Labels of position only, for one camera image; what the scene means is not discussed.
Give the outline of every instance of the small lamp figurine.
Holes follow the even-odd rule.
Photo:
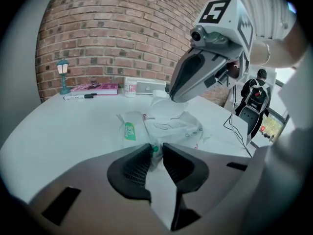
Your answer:
[[[67,87],[65,83],[65,75],[67,74],[67,67],[68,67],[68,61],[62,58],[57,63],[58,72],[61,76],[61,82],[62,82],[62,90],[60,91],[60,94],[67,94],[70,92],[70,88]]]

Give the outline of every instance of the book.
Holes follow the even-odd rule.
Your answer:
[[[82,84],[71,89],[72,95],[117,95],[118,84]]]

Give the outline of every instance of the white tabletop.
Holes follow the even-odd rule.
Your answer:
[[[8,190],[25,202],[73,165],[120,148],[117,114],[149,110],[152,95],[127,98],[98,96],[63,100],[59,94],[30,113],[12,132],[0,151],[0,170]],[[223,127],[230,113],[196,97],[186,108],[212,137],[199,149],[247,157],[232,131]],[[234,116],[246,142],[247,124]]]

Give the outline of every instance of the green label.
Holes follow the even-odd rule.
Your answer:
[[[135,127],[132,123],[125,123],[124,133],[125,139],[136,141]]]

